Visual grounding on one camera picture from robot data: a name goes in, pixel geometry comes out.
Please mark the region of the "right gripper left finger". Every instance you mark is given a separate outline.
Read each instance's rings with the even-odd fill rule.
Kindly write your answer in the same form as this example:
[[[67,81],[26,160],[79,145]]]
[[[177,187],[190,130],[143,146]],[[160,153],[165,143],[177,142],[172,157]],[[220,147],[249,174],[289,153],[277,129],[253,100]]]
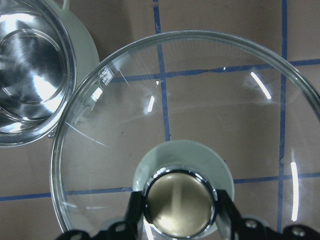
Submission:
[[[90,236],[83,230],[69,230],[57,237],[58,240],[140,240],[143,220],[143,195],[141,191],[130,194],[124,220],[111,224],[106,230]]]

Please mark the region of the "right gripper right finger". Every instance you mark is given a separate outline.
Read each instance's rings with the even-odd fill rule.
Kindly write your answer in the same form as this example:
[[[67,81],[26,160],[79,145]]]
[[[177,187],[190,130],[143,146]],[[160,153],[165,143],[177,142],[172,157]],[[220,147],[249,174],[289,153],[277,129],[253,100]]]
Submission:
[[[226,190],[216,190],[217,229],[224,240],[318,240],[320,233],[302,224],[289,225],[281,233],[261,221],[243,217]]]

